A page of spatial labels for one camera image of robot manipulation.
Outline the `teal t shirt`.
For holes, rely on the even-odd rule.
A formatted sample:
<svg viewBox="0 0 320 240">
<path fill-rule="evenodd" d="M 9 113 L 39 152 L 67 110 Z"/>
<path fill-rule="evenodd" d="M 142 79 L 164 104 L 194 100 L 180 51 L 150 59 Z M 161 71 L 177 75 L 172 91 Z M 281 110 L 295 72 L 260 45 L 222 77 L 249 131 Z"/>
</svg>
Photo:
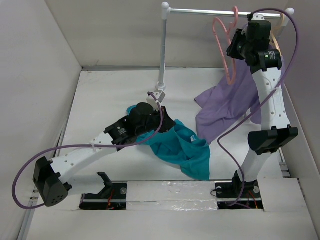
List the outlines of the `teal t shirt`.
<svg viewBox="0 0 320 240">
<path fill-rule="evenodd" d="M 147 132 L 137 138 L 149 146 L 154 155 L 164 162 L 178 165 L 186 176 L 200 181 L 210 179 L 211 151 L 205 139 L 200 139 L 191 129 L 180 120 L 175 119 L 175 126 L 168 132 L 151 135 Z"/>
</svg>

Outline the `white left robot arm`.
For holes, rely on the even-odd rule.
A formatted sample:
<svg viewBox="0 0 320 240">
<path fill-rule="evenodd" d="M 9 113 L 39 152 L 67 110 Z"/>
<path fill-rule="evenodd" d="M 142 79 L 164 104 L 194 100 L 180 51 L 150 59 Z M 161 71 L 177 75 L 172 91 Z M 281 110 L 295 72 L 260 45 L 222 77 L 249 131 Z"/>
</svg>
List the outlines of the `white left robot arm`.
<svg viewBox="0 0 320 240">
<path fill-rule="evenodd" d="M 105 172 L 89 176 L 77 173 L 101 158 L 119 152 L 124 145 L 135 144 L 143 134 L 167 133 L 175 125 L 164 106 L 158 111 L 150 104 L 141 102 L 127 116 L 94 138 L 88 147 L 75 147 L 73 151 L 50 160 L 46 157 L 38 159 L 33 182 L 44 205 L 53 207 L 67 196 L 76 194 L 108 198 L 113 192 L 113 183 Z"/>
</svg>

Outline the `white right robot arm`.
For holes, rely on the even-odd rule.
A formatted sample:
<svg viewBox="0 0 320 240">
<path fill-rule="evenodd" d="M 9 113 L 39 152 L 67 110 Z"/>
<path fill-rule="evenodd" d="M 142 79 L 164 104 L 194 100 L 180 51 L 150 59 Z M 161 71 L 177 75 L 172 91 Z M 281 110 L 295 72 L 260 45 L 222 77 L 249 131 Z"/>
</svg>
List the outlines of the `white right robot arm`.
<svg viewBox="0 0 320 240">
<path fill-rule="evenodd" d="M 257 87 L 261 104 L 261 129 L 248 134 L 249 151 L 232 178 L 231 191 L 242 197 L 251 191 L 265 162 L 279 148 L 298 136 L 287 116 L 282 86 L 282 57 L 270 48 L 272 24 L 267 20 L 250 20 L 245 29 L 237 29 L 227 55 L 244 60 Z"/>
</svg>

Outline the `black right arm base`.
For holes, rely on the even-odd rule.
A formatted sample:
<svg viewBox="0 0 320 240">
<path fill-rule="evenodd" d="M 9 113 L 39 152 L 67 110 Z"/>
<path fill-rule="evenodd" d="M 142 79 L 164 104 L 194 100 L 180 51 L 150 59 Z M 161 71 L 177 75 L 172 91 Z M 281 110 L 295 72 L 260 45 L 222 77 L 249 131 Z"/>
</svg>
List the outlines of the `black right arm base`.
<svg viewBox="0 0 320 240">
<path fill-rule="evenodd" d="M 257 180 L 243 184 L 238 173 L 235 172 L 232 180 L 215 181 L 214 186 L 210 194 L 216 197 L 219 210 L 262 210 L 264 208 Z"/>
</svg>

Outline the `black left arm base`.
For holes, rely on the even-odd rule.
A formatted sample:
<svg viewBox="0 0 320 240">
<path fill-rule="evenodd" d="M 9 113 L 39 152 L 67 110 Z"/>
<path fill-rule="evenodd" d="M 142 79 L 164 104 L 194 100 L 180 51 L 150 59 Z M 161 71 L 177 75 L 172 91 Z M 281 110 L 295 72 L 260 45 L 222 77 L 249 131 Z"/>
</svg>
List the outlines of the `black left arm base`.
<svg viewBox="0 0 320 240">
<path fill-rule="evenodd" d="M 98 172 L 97 175 L 103 180 L 103 188 L 98 193 L 82 194 L 79 208 L 88 211 L 126 210 L 128 183 L 126 181 L 112 182 L 105 172 Z"/>
</svg>

